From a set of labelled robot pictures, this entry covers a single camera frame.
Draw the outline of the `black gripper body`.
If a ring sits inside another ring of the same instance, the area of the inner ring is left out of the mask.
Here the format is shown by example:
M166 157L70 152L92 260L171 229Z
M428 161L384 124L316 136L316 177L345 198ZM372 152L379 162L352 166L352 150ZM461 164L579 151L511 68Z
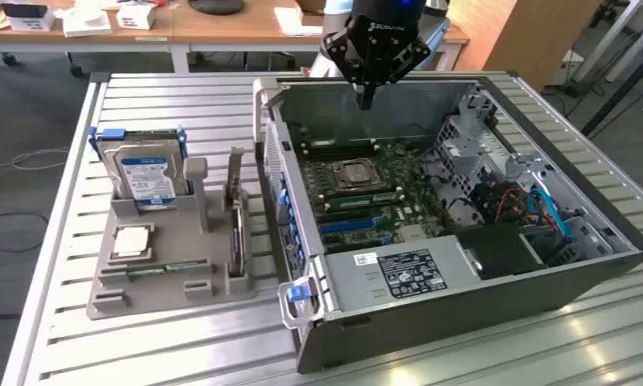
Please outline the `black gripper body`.
M420 19L423 16L424 1L356 1L347 23L349 36L355 49L364 64L367 49L373 39L397 38L411 42L420 37Z

